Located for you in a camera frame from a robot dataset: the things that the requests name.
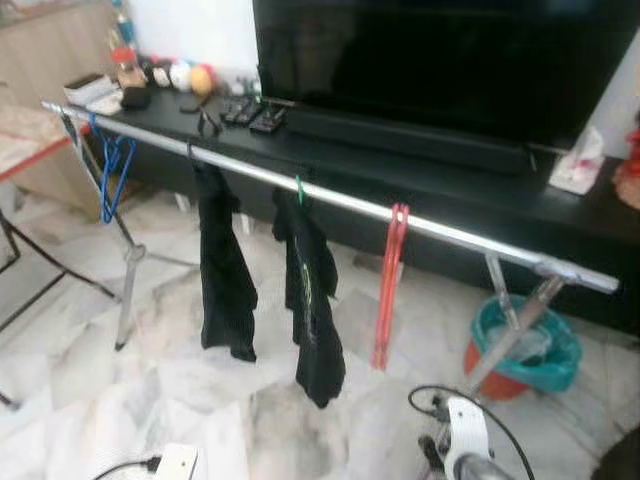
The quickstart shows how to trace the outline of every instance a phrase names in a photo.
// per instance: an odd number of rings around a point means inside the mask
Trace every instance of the white power strip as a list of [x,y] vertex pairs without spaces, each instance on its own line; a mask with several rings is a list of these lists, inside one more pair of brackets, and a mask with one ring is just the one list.
[[154,480],[191,480],[197,458],[198,450],[195,447],[167,444]]

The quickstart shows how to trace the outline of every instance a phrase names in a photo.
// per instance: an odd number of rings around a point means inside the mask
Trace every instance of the red object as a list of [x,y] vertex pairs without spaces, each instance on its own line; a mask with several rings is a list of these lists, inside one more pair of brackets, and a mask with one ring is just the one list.
[[111,60],[115,63],[130,63],[136,59],[136,52],[129,47],[121,47],[111,50]]
[[640,177],[640,130],[629,134],[627,139],[631,142],[631,155],[627,161],[627,168],[633,177]]
[[387,367],[387,348],[391,337],[391,322],[393,319],[393,303],[395,297],[398,265],[402,256],[402,246],[409,227],[409,207],[395,204],[391,212],[391,222],[387,231],[387,246],[382,268],[382,282],[380,285],[380,307],[378,323],[376,325],[376,343],[374,345],[371,365],[373,368],[384,370]]
[[[473,338],[470,339],[467,352],[464,355],[464,373],[469,374],[481,357]],[[524,383],[512,380],[497,372],[491,372],[480,387],[480,392],[492,400],[511,400],[524,393],[528,388],[529,386]]]

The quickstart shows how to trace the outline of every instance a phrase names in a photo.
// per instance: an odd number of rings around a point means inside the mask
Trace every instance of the soundbar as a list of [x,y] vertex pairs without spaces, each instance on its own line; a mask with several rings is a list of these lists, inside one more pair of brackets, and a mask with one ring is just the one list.
[[428,160],[508,174],[531,171],[525,148],[516,142],[387,120],[296,106],[287,115],[290,131]]

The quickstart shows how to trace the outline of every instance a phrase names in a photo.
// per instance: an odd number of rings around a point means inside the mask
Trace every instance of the metal rail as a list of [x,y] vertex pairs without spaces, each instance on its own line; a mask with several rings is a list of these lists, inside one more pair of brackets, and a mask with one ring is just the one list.
[[[42,106],[60,115],[68,115],[69,117],[84,121],[89,121],[90,118],[89,113],[79,108],[60,106],[50,102],[42,102]],[[149,132],[142,128],[133,127],[102,116],[96,116],[96,123],[107,130],[135,138],[178,155],[188,155],[188,146],[186,142]],[[235,160],[204,148],[194,146],[191,148],[191,152],[193,158],[197,160],[210,163],[226,170],[246,175],[287,190],[298,190],[298,183],[294,178]],[[302,186],[305,194],[309,197],[313,197],[384,222],[389,222],[391,220],[392,212],[388,207],[383,207],[366,200],[334,192],[327,188],[306,182],[302,183]],[[533,252],[465,232],[464,230],[448,227],[416,215],[411,215],[409,217],[409,227],[411,230],[423,235],[527,267],[544,277],[560,277],[567,284],[581,285],[604,293],[612,293],[618,288],[618,280],[609,275],[605,275],[543,253]]]

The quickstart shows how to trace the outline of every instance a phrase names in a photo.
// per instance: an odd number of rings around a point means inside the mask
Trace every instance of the white wall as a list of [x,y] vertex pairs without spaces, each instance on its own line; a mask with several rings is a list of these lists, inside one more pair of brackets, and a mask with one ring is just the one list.
[[[144,53],[210,63],[223,76],[256,70],[252,0],[129,0],[129,10]],[[639,108],[640,32],[588,122],[602,132],[605,153],[628,156],[624,138]]]

